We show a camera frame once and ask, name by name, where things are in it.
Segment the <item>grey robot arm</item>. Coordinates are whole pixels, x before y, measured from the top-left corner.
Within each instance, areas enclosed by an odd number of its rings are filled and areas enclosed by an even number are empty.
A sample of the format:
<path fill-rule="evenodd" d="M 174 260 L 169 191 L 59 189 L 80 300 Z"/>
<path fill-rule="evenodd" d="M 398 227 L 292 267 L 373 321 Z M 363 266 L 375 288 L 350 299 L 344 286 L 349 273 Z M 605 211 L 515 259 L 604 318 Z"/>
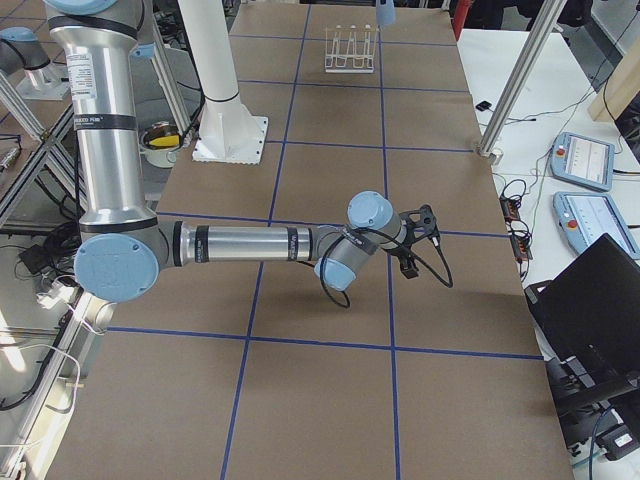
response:
<path fill-rule="evenodd" d="M 24 99 L 61 101 L 69 93 L 66 68 L 50 59 L 32 30 L 2 29 L 1 72 L 9 77 L 18 71 L 24 73 L 24 78 L 16 89 Z"/>

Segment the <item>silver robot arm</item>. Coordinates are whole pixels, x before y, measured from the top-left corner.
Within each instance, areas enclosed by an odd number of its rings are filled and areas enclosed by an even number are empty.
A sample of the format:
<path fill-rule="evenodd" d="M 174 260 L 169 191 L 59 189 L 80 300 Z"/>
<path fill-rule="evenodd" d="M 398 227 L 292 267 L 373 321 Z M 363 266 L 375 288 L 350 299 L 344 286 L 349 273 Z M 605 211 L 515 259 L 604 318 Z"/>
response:
<path fill-rule="evenodd" d="M 429 206 L 397 212 L 364 191 L 343 227 L 214 227 L 162 222 L 146 205 L 131 56 L 152 20 L 144 1 L 50 1 L 51 36 L 64 49 L 71 83 L 87 209 L 74 272 L 83 289 L 115 303 L 140 297 L 161 270 L 210 261 L 289 261 L 314 269 L 326 295 L 345 292 L 377 252 L 395 257 L 402 274 L 425 267 L 413 251 L 438 243 Z"/>

